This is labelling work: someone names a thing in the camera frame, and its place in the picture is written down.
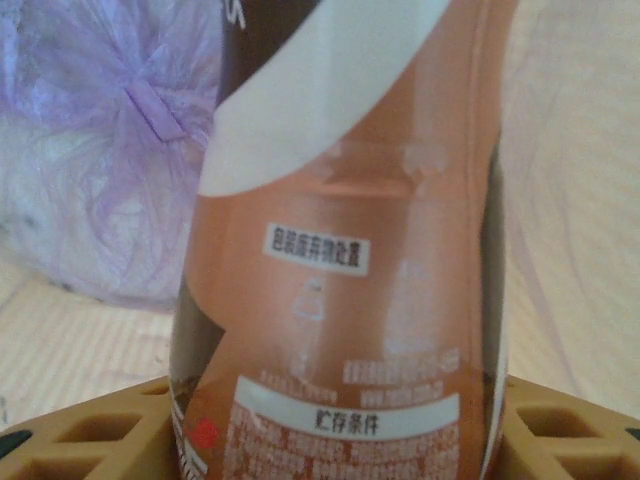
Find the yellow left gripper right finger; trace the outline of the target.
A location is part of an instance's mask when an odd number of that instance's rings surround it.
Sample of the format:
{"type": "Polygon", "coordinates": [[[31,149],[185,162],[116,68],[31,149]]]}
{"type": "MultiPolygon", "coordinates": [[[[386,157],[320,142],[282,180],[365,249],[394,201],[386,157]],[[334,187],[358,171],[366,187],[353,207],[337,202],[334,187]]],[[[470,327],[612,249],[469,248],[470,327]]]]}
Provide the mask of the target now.
{"type": "Polygon", "coordinates": [[[496,479],[637,479],[639,421],[517,378],[507,380],[496,479]]]}

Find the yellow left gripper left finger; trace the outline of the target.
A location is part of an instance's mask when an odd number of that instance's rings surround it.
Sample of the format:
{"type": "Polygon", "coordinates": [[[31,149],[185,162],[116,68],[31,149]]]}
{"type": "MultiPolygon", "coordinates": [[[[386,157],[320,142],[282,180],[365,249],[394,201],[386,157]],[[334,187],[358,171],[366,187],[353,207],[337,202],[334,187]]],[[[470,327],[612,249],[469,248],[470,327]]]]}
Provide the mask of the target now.
{"type": "Polygon", "coordinates": [[[17,424],[1,433],[3,479],[173,479],[164,377],[17,424]]]}

